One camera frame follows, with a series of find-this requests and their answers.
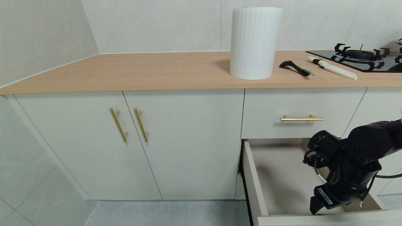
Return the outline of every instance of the ribbed white vase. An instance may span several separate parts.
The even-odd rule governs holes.
[[[258,80],[272,74],[282,8],[237,8],[232,17],[230,74]]]

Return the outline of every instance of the wooden countertop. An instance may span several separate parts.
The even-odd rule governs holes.
[[[402,73],[364,73],[331,62],[358,75],[356,81],[319,68],[304,50],[277,51],[273,74],[264,80],[242,80],[229,74],[230,52],[100,54],[12,83],[0,94],[182,90],[220,88],[402,87]],[[292,60],[316,76],[302,77],[279,68]]]

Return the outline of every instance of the knife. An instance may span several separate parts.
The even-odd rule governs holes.
[[[342,68],[338,68],[337,66],[328,64],[327,62],[325,62],[324,60],[322,60],[320,58],[315,58],[315,57],[307,57],[307,58],[309,59],[309,61],[313,62],[314,64],[317,64],[320,68],[323,68],[327,71],[330,71],[337,75],[343,76],[345,78],[349,78],[349,79],[353,79],[353,80],[357,79],[357,75],[355,73],[347,71]]]

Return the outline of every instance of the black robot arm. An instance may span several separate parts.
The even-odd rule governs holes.
[[[316,214],[324,206],[332,209],[356,199],[362,202],[374,177],[398,176],[377,176],[377,173],[381,170],[380,158],[402,149],[402,122],[399,119],[359,126],[342,140],[323,130],[310,139],[307,147],[310,151],[303,162],[315,169],[330,170],[325,184],[314,188],[310,200],[310,211]]]

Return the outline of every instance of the gold drawer handle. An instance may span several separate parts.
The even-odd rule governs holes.
[[[127,142],[125,136],[127,135],[128,131],[126,130],[123,132],[123,130],[121,129],[120,123],[116,117],[120,113],[120,110],[119,109],[113,110],[113,108],[111,107],[111,108],[109,108],[109,111],[110,111],[110,114],[112,114],[113,120],[115,121],[116,126],[120,132],[121,138],[123,138],[123,142]]]
[[[133,110],[134,110],[135,117],[137,118],[137,121],[138,121],[138,124],[139,124],[139,129],[141,130],[141,133],[144,136],[144,140],[145,140],[145,142],[148,142],[148,134],[149,134],[149,132],[144,130],[144,126],[142,125],[141,118],[140,118],[142,111],[137,110],[136,107],[133,108]]]
[[[288,115],[284,115],[281,121],[324,121],[324,118],[316,118],[313,114],[310,114],[309,118],[289,118]]]

